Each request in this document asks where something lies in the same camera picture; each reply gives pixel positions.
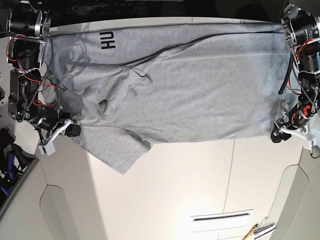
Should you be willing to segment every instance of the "blue object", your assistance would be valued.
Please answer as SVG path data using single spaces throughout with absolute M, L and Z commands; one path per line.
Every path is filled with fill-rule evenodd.
M 15 179 L 15 174 L 13 172 L 13 168 L 15 165 L 15 159 L 16 159 L 16 155 L 14 153 L 10 153 L 8 156 L 8 170 L 6 171 L 6 173 L 9 175 L 10 180 Z
M 12 191 L 12 189 L 11 189 L 11 191 L 9 191 L 9 189 L 6 189 L 6 188 L 4 188 L 4 187 L 1 186 L 1 185 L 0 185 L 0 189 L 1 189 L 1 191 L 4 193 L 4 195 L 6 195 L 6 196 L 9 196 L 10 192 Z

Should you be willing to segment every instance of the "white plastic part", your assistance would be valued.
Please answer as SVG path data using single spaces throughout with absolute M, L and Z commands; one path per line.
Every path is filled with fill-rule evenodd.
M 254 240 L 260 239 L 266 235 L 271 234 L 275 230 L 275 228 L 276 226 L 274 223 L 268 226 L 261 227 L 253 232 L 252 237 Z
M 308 122 L 309 132 L 314 135 L 316 138 L 320 139 L 320 117 L 316 114 L 309 122 Z M 317 147 L 320 148 L 320 141 L 317 143 Z
M 48 141 L 46 142 L 45 145 L 39 145 L 39 150 L 41 152 L 41 155 L 48 155 L 50 156 L 51 154 L 53 154 L 56 149 L 54 146 L 54 140 L 59 136 L 60 133 L 62 133 L 64 130 L 67 129 L 67 127 L 72 124 L 73 121 L 71 119 L 66 119 L 64 120 L 64 124 L 59 127 L 57 130 L 55 130 L 55 132 L 51 135 L 51 137 L 48 139 Z
M 301 139 L 304 139 L 305 140 L 304 148 L 308 149 L 310 151 L 312 150 L 313 146 L 317 145 L 316 137 L 313 134 L 311 134 L 310 132 L 308 132 L 307 134 L 302 134 L 301 132 L 299 132 L 299 130 L 289 130 L 286 128 L 286 126 L 282 126 L 279 129 L 279 132 L 291 134 L 291 135 L 297 136 Z
M 56 151 L 55 145 L 53 142 L 46 144 L 44 146 L 39 145 L 38 147 L 39 147 L 41 155 L 46 154 L 47 156 L 50 156 L 51 154 L 53 154 Z

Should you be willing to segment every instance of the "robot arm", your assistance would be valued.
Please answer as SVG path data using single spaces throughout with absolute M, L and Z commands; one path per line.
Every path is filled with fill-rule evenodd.
M 279 143 L 296 135 L 309 142 L 312 154 L 316 139 L 307 133 L 306 124 L 315 114 L 319 114 L 320 108 L 320 18 L 290 3 L 284 9 L 281 23 L 291 49 L 291 57 L 279 94 L 283 93 L 289 83 L 289 89 L 298 95 L 298 103 L 274 122 L 271 140 Z M 300 92 L 292 89 L 288 82 L 291 70 Z
M 41 153 L 50 155 L 55 151 L 53 140 L 58 135 L 77 137 L 81 129 L 58 102 L 44 104 L 38 99 L 41 88 L 53 87 L 58 91 L 56 84 L 46 82 L 54 57 L 49 5 L 46 0 L 6 0 L 0 6 L 10 9 L 7 31 L 12 34 L 6 48 L 7 63 L 14 67 L 10 73 L 8 114 L 17 122 L 33 125 L 39 133 Z M 51 48 L 51 61 L 41 76 L 39 68 L 47 45 Z

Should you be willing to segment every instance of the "red wire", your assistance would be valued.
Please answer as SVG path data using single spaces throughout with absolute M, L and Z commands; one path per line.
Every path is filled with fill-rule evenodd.
M 296 114 L 294 113 L 294 114 L 292 114 L 292 117 L 291 117 L 291 123 L 292 124 L 295 124 L 295 120 L 294 120 L 294 117 L 296 116 Z
M 42 83 L 42 84 L 44 84 L 44 85 L 47 85 L 47 86 L 50 86 L 50 87 L 53 87 L 53 88 L 56 87 L 56 86 L 53 85 L 53 84 L 50 84 L 50 83 L 47 83 L 47 82 L 41 82 L 41 81 L 39 81 L 39 80 L 35 80 L 35 79 L 32 79 L 32 78 L 26 76 L 26 75 L 24 74 L 24 72 L 22 71 L 22 68 L 21 68 L 21 66 L 20 66 L 20 62 L 19 62 L 19 61 L 18 61 L 18 66 L 19 66 L 20 72 L 22 73 L 22 75 L 23 75 L 26 79 L 28 79 L 28 80 L 30 80 L 30 81 L 32 81 L 32 82 L 36 82 L 36 83 L 40 83 L 40 84 Z
M 36 102 L 33 102 L 33 104 L 36 105 L 36 106 L 51 107 L 51 106 L 56 105 L 57 103 L 56 103 L 56 102 L 53 102 L 53 103 L 50 103 L 50 104 L 44 104 L 44 103 L 42 103 L 39 99 L 37 99 Z
M 302 95 L 302 93 L 297 93 L 292 89 L 291 84 L 290 84 L 290 78 L 289 78 L 288 84 L 289 84 L 289 89 L 291 90 L 291 92 L 293 92 L 295 95 Z
M 306 41 L 300 46 L 300 48 L 296 51 L 295 57 L 296 57 L 297 60 L 299 59 L 299 54 L 300 54 L 300 52 L 302 51 L 302 49 L 305 48 L 305 47 L 307 46 L 307 43 L 310 42 L 310 41 L 312 41 L 312 40 L 313 40 L 313 38 L 306 40 Z
M 8 44 L 6 45 L 6 48 L 5 48 L 5 55 L 6 55 L 6 57 L 7 57 L 10 61 L 12 61 L 12 62 L 16 62 L 16 61 L 18 61 L 18 59 L 12 59 L 12 58 L 10 58 L 10 57 L 8 56 L 8 47 L 9 47 L 9 44 L 11 43 L 11 41 L 12 41 L 13 39 L 15 39 L 16 37 L 26 37 L 26 35 L 18 34 L 18 35 L 13 36 L 13 37 L 8 41 Z

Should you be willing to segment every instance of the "t-shirt sleeve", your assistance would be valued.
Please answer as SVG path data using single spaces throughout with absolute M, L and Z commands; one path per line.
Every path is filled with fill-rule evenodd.
M 81 126 L 76 142 L 120 174 L 151 148 L 129 130 L 113 126 Z

